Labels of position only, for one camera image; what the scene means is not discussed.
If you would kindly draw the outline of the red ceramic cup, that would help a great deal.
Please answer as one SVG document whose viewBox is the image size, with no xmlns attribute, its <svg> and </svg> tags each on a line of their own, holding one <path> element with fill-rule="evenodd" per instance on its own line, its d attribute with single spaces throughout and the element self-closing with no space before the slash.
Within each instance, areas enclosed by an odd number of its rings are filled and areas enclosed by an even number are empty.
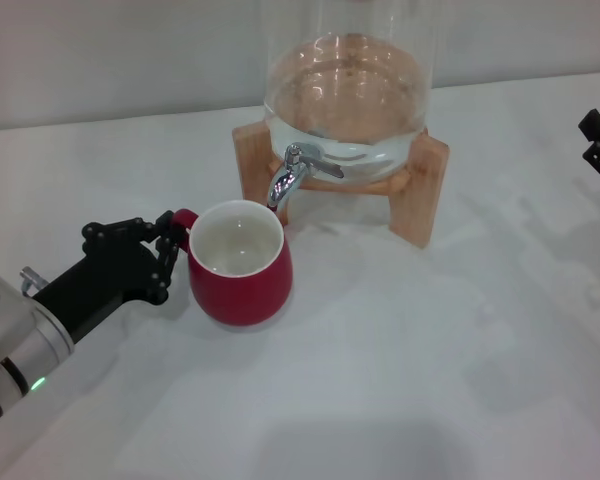
<svg viewBox="0 0 600 480">
<path fill-rule="evenodd" d="M 189 284 L 201 309 L 234 327 L 277 314 L 293 284 L 289 242 L 278 217 L 248 200 L 217 204 L 198 215 L 181 209 L 172 223 L 185 229 Z"/>
</svg>

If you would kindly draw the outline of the glass water dispenser jar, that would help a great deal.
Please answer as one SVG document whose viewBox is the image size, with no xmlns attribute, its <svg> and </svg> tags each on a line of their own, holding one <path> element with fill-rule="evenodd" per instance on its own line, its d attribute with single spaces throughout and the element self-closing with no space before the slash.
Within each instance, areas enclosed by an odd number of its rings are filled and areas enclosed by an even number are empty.
<svg viewBox="0 0 600 480">
<path fill-rule="evenodd" d="M 260 0 L 274 152 L 313 145 L 344 183 L 400 169 L 425 127 L 443 0 Z"/>
</svg>

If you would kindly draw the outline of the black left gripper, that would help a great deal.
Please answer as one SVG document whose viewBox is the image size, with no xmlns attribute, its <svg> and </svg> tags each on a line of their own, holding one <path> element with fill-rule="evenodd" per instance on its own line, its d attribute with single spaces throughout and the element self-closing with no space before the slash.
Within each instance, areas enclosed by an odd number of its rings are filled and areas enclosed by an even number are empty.
<svg viewBox="0 0 600 480">
<path fill-rule="evenodd" d="M 164 304 L 180 251 L 173 216 L 168 210 L 154 222 L 135 217 L 88 223 L 81 231 L 82 250 L 88 254 L 33 299 L 57 318 L 75 343 L 127 302 Z M 154 241 L 158 256 L 140 244 Z"/>
</svg>

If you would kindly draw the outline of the chrome faucet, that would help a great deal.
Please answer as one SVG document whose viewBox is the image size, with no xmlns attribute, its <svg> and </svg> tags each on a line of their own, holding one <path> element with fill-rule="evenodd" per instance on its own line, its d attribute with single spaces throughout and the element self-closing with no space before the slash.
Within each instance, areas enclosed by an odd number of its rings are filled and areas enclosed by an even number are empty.
<svg viewBox="0 0 600 480">
<path fill-rule="evenodd" d="M 267 194 L 267 207 L 277 212 L 306 178 L 316 172 L 342 179 L 344 173 L 339 165 L 323 159 L 322 150 L 313 144 L 292 143 L 286 148 L 282 165 L 274 173 Z"/>
</svg>

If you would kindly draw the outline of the wooden dispenser stand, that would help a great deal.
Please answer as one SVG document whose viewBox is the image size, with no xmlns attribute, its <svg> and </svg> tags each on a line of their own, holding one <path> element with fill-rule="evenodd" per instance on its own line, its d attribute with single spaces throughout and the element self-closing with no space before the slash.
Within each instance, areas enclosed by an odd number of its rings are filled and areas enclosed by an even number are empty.
<svg viewBox="0 0 600 480">
<path fill-rule="evenodd" d="M 264 205 L 269 184 L 282 162 L 274 154 L 263 121 L 232 131 L 242 196 Z M 412 142 L 405 166 L 391 176 L 366 185 L 342 185 L 309 178 L 304 190 L 339 194 L 385 196 L 389 200 L 389 229 L 405 241 L 424 248 L 433 232 L 450 149 L 427 131 Z"/>
</svg>

